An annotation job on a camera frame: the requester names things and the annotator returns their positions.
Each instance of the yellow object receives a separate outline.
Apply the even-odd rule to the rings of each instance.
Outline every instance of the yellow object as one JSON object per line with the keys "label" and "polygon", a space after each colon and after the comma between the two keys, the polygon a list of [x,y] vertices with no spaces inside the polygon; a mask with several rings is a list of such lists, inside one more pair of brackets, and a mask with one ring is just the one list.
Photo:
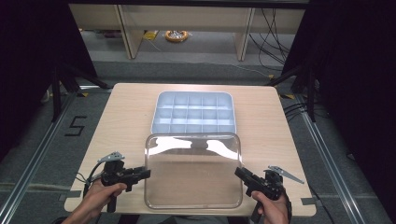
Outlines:
{"label": "yellow object", "polygon": [[153,40],[155,37],[157,37],[158,31],[146,31],[145,34],[143,35],[143,38],[147,40]]}

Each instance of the clear plastic container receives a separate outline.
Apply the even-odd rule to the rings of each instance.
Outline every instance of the clear plastic container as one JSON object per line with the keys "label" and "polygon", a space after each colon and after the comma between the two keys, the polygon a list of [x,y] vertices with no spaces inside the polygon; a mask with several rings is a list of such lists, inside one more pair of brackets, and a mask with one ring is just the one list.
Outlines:
{"label": "clear plastic container", "polygon": [[236,133],[233,97],[227,92],[164,91],[151,133]]}
{"label": "clear plastic container", "polygon": [[154,209],[235,208],[242,202],[240,141],[234,133],[152,134],[145,202]]}

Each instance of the wire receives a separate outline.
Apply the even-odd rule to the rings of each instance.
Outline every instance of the wire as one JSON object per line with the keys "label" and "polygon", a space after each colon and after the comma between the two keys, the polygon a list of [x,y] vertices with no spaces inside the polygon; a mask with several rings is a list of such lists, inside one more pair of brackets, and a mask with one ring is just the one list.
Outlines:
{"label": "wire", "polygon": [[82,193],[82,197],[85,197],[85,195],[87,194],[88,189],[89,189],[90,186],[91,186],[91,182],[92,182],[91,179],[92,179],[92,176],[93,176],[93,174],[95,173],[96,169],[99,167],[100,164],[102,164],[102,161],[96,163],[95,167],[93,167],[93,169],[92,169],[92,171],[91,171],[91,173],[90,173],[90,176],[88,176],[88,179],[87,179],[86,182],[85,182],[85,186],[84,186],[84,191],[83,191],[83,193]]}
{"label": "wire", "polygon": [[268,54],[268,56],[272,57],[273,59],[275,59],[276,61],[278,61],[279,63],[283,63],[282,61],[280,61],[275,55],[273,55],[271,52],[267,51],[266,49],[264,49],[262,47],[262,45],[260,46],[256,40],[253,38],[253,36],[251,34],[249,34],[250,38],[253,40],[253,43],[257,46],[257,48],[259,49],[259,62],[262,65],[262,67],[266,68],[266,69],[270,69],[270,70],[275,70],[275,71],[279,71],[281,72],[282,70],[280,69],[275,69],[275,68],[271,68],[271,67],[267,67],[262,63],[262,59],[261,59],[261,55],[262,55],[262,51],[265,52],[266,54]]}
{"label": "wire", "polygon": [[[263,8],[262,8],[262,15],[264,16],[265,21],[266,21],[266,23],[267,23],[267,25],[268,25],[268,29],[269,29],[268,34],[267,34],[267,36],[266,36],[265,39],[264,39],[264,42],[266,42],[269,46],[273,47],[274,49],[278,49],[278,50],[280,51],[280,54],[282,55],[283,60],[286,60],[285,50],[287,51],[287,53],[289,53],[290,50],[289,50],[288,48],[286,48],[285,46],[283,46],[283,45],[280,43],[280,41],[279,41],[279,37],[278,37],[278,35],[277,35],[277,28],[276,28],[276,9],[273,8],[273,20],[272,20],[271,24],[270,24],[270,22],[268,21],[267,17],[265,16],[265,13],[264,13]],[[273,37],[274,40],[276,41],[278,47],[273,46],[273,45],[271,45],[270,43],[268,43],[268,42],[266,41],[269,34],[272,35],[272,37]]]}
{"label": "wire", "polygon": [[294,114],[292,114],[292,115],[289,115],[288,117],[290,117],[290,116],[292,116],[290,119],[288,119],[288,123],[292,120],[292,119],[294,119],[295,117],[297,117],[298,115],[301,115],[301,114],[303,114],[304,112],[307,112],[306,110],[304,110],[304,111],[299,111],[299,112],[296,112],[296,113],[294,113]]}
{"label": "wire", "polygon": [[[148,42],[152,45],[152,47],[154,47],[155,49],[157,49],[159,52],[163,52],[160,48],[158,48],[157,46],[155,46],[154,43],[153,43],[151,40],[144,39],[144,41],[148,41]],[[186,62],[186,61],[172,60],[172,59],[169,59],[169,58],[167,58],[167,57],[164,57],[164,58],[165,58],[166,60],[169,60],[169,61],[171,61],[171,62],[176,62],[176,63],[191,63],[191,62]],[[208,62],[198,62],[198,63],[207,63],[207,64],[218,65],[217,63],[208,63]],[[254,69],[244,68],[244,67],[241,67],[241,66],[238,66],[238,65],[235,65],[235,64],[231,64],[231,63],[226,63],[225,65],[230,65],[230,66],[233,66],[233,67],[242,69],[242,70],[246,70],[246,71],[249,71],[249,72],[258,73],[258,74],[260,74],[260,75],[262,75],[262,76],[264,76],[264,77],[268,77],[268,75],[265,75],[264,73],[262,73],[262,72],[260,72],[260,71],[257,71],[257,70],[254,70]]]}
{"label": "wire", "polygon": [[290,110],[288,110],[288,111],[285,112],[285,116],[287,117],[288,114],[289,114],[290,112],[295,111],[295,110],[297,110],[297,109],[303,109],[303,108],[305,108],[305,105],[300,105],[300,106],[298,106],[298,107],[295,107],[295,108],[293,108],[293,109],[290,109]]}
{"label": "wire", "polygon": [[318,198],[318,200],[320,200],[320,202],[322,203],[324,211],[329,216],[329,219],[332,222],[332,224],[334,224],[334,219],[332,219],[332,215],[330,214],[329,210],[327,210],[327,207],[324,205],[323,201],[320,199],[320,197],[317,195],[317,193],[314,191],[314,189],[309,184],[308,184],[308,187],[312,190],[312,192],[315,194],[315,196]]}
{"label": "wire", "polygon": [[292,108],[292,107],[297,106],[297,105],[306,105],[306,104],[307,103],[299,103],[299,104],[295,104],[295,105],[289,105],[289,106],[286,106],[285,108],[283,108],[283,110],[287,110],[287,109]]}
{"label": "wire", "polygon": [[276,57],[275,54],[271,53],[270,51],[268,51],[267,49],[265,49],[265,48],[263,47],[263,45],[264,45],[265,42],[262,42],[262,44],[259,44],[259,43],[257,43],[257,41],[253,38],[253,36],[252,36],[251,34],[249,34],[249,36],[250,36],[250,38],[253,40],[253,43],[257,46],[257,48],[258,48],[260,51],[262,51],[262,52],[268,54],[268,56],[270,56],[271,58],[273,58],[274,60],[276,60],[276,61],[279,62],[279,63],[282,63],[282,64],[285,63],[283,60],[281,60],[281,59],[279,59],[278,57]]}
{"label": "wire", "polygon": [[75,173],[76,175],[80,175],[82,179],[76,177],[77,180],[83,182],[83,183],[87,183],[87,179],[84,177],[84,175],[82,175],[81,173],[77,172]]}

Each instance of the human hand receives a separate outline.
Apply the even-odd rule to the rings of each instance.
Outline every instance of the human hand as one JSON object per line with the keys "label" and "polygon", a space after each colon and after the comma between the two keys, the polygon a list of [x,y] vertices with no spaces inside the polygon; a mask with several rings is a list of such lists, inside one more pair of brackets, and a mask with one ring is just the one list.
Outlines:
{"label": "human hand", "polygon": [[103,207],[110,202],[110,196],[119,196],[126,185],[118,183],[105,187],[100,179],[95,180],[79,206],[63,222],[63,224],[88,223],[99,216]]}
{"label": "human hand", "polygon": [[288,208],[286,206],[287,200],[282,193],[280,198],[272,201],[259,191],[251,192],[251,196],[258,202],[262,203],[259,208],[259,214],[264,215],[264,224],[288,224]]}

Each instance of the wooden table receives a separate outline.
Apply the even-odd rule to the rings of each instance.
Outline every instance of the wooden table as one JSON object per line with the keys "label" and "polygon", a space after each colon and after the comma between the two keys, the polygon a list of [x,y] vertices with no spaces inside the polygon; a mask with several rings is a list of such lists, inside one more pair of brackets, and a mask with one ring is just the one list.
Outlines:
{"label": "wooden table", "polygon": [[[233,97],[236,133],[241,141],[242,163],[251,172],[263,176],[268,165],[275,165],[305,180],[304,170],[297,154],[276,89],[259,86],[180,85],[180,84],[117,84],[107,102],[103,115],[92,137],[79,172],[88,176],[97,160],[118,151],[126,158],[125,168],[145,164],[146,139],[162,91],[225,91]],[[284,178],[293,206],[293,215],[311,217],[316,207],[303,205],[302,198],[312,198],[308,185]],[[83,190],[83,183],[75,181],[71,190]],[[215,215],[249,217],[256,202],[246,194],[240,206],[232,209],[161,209],[153,210],[144,201],[144,181],[123,192],[117,201],[116,213]],[[73,211],[80,198],[68,198],[64,208]]]}

